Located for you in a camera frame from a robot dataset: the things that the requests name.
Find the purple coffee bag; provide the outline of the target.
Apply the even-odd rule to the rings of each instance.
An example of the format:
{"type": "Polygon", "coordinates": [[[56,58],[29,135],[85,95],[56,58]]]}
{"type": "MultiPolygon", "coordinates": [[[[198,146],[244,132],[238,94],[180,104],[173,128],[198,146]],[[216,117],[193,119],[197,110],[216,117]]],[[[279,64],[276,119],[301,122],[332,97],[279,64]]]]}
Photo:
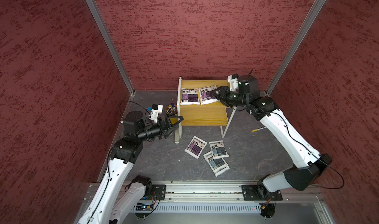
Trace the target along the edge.
{"type": "Polygon", "coordinates": [[[194,136],[187,148],[185,148],[184,152],[196,159],[199,159],[207,144],[208,143],[206,141],[194,136]]]}
{"type": "Polygon", "coordinates": [[[200,104],[205,105],[205,104],[211,104],[218,102],[215,96],[212,95],[211,91],[216,90],[217,86],[206,86],[203,88],[199,89],[200,92],[200,104]]]}
{"type": "Polygon", "coordinates": [[[182,88],[182,99],[180,105],[200,105],[198,89],[182,88]]]}

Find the wooden two-tier shelf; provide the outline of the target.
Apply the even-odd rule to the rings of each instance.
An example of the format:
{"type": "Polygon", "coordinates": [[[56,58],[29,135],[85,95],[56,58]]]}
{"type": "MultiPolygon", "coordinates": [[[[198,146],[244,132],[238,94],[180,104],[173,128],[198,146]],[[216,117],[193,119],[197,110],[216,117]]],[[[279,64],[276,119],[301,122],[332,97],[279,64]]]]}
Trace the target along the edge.
{"type": "Polygon", "coordinates": [[[220,102],[206,105],[180,105],[182,99],[182,88],[195,89],[205,86],[228,86],[227,80],[183,80],[179,78],[177,106],[178,115],[184,118],[179,125],[180,139],[182,138],[182,130],[184,126],[216,126],[220,127],[221,137],[224,138],[231,124],[235,110],[232,110],[230,117],[227,115],[227,107],[220,102]]]}

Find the grey coffee bag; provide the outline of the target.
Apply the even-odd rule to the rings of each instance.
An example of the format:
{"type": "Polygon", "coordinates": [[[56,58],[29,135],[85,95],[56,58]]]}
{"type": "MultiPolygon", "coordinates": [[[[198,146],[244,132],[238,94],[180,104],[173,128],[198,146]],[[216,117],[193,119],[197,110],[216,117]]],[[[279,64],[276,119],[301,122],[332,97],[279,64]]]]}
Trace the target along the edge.
{"type": "Polygon", "coordinates": [[[214,158],[212,152],[204,154],[203,157],[216,177],[230,170],[225,160],[223,158],[214,158]]]}
{"type": "Polygon", "coordinates": [[[225,148],[224,141],[209,142],[211,153],[214,159],[228,158],[229,154],[225,148]]]}

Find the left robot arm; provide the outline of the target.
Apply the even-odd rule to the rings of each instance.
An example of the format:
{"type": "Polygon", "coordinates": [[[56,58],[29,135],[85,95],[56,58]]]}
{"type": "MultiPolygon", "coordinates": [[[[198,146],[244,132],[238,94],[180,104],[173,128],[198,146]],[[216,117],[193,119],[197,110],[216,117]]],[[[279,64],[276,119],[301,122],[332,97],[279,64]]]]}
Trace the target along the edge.
{"type": "Polygon", "coordinates": [[[143,149],[143,142],[168,138],[184,118],[166,114],[156,121],[141,111],[129,112],[122,120],[124,136],[115,142],[107,155],[106,173],[93,200],[79,219],[80,224],[121,224],[143,197],[149,197],[152,182],[148,177],[137,176],[126,193],[117,199],[122,185],[143,149]]]}

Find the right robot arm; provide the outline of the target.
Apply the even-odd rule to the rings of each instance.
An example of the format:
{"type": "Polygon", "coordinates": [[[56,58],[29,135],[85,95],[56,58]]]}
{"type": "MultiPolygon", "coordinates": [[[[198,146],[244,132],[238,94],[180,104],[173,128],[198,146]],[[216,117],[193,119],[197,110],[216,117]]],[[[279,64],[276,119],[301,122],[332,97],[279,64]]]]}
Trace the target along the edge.
{"type": "Polygon", "coordinates": [[[261,122],[280,142],[293,161],[293,166],[282,172],[267,175],[257,182],[255,194],[262,200],[281,190],[305,190],[332,163],[328,154],[313,148],[290,124],[276,102],[260,91],[247,90],[246,83],[238,82],[237,92],[229,86],[212,90],[211,95],[227,107],[241,106],[261,122]]]}

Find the beige eraser case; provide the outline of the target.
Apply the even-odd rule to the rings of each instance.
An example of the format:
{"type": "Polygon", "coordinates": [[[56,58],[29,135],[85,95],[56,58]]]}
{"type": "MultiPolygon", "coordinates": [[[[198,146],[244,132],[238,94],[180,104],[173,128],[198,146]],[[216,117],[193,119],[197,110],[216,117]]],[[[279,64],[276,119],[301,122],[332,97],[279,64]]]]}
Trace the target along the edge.
{"type": "Polygon", "coordinates": [[[178,144],[180,142],[180,133],[178,130],[175,131],[175,135],[174,135],[174,142],[176,144],[178,144]]]}

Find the yellow pen cup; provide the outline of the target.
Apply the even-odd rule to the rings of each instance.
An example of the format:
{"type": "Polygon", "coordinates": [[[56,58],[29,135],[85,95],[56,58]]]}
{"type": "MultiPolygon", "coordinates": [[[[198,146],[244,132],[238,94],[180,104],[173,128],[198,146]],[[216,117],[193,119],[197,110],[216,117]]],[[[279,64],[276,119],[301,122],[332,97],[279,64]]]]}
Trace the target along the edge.
{"type": "Polygon", "coordinates": [[[178,110],[177,110],[177,106],[173,103],[171,103],[170,105],[168,105],[166,107],[166,114],[169,114],[169,115],[176,115],[178,113],[178,110]]]}

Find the yellow handled screwdriver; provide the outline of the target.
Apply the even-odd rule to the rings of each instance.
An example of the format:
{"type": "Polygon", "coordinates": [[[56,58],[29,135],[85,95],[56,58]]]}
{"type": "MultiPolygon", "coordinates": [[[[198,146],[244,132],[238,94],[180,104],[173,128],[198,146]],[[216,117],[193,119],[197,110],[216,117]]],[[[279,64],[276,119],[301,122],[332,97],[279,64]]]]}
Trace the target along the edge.
{"type": "Polygon", "coordinates": [[[254,129],[254,130],[252,130],[251,132],[252,132],[252,133],[254,133],[254,132],[258,132],[258,131],[263,130],[263,129],[266,129],[266,127],[262,127],[262,128],[254,129]]]}

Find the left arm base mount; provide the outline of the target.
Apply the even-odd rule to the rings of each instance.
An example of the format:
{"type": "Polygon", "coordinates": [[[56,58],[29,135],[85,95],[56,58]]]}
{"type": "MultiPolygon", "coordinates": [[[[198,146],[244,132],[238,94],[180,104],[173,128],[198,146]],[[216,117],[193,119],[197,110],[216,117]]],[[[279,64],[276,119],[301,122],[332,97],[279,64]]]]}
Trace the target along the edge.
{"type": "Polygon", "coordinates": [[[165,184],[152,184],[150,185],[145,195],[140,199],[141,201],[162,201],[165,200],[166,185],[165,184]]]}

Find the aluminium rail frame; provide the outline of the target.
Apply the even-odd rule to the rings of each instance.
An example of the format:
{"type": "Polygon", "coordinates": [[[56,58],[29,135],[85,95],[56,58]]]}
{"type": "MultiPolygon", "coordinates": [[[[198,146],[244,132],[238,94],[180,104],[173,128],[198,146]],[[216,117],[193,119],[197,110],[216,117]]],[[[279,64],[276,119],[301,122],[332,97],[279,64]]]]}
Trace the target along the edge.
{"type": "Polygon", "coordinates": [[[259,197],[255,182],[155,182],[152,194],[132,205],[131,212],[139,218],[151,213],[257,213],[271,218],[268,211],[279,203],[312,204],[323,224],[334,223],[321,189],[314,184],[303,191],[288,188],[259,197]]]}

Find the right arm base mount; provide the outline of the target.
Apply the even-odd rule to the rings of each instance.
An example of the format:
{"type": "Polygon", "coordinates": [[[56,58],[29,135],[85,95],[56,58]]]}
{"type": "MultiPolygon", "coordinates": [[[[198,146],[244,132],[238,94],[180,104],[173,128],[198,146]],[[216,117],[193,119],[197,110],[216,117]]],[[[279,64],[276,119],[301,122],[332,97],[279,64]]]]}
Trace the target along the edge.
{"type": "Polygon", "coordinates": [[[280,190],[269,192],[263,185],[242,185],[242,195],[245,201],[282,201],[280,190]]]}

